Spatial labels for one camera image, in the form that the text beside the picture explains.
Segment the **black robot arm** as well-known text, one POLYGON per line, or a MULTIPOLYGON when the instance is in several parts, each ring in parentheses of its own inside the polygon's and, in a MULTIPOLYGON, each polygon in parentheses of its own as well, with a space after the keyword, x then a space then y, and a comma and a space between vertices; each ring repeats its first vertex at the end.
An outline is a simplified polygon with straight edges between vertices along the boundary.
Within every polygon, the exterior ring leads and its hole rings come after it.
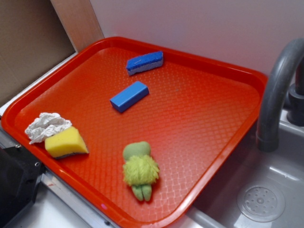
POLYGON ((24 147, 0 150, 0 226, 6 228, 36 201, 43 163, 24 147))

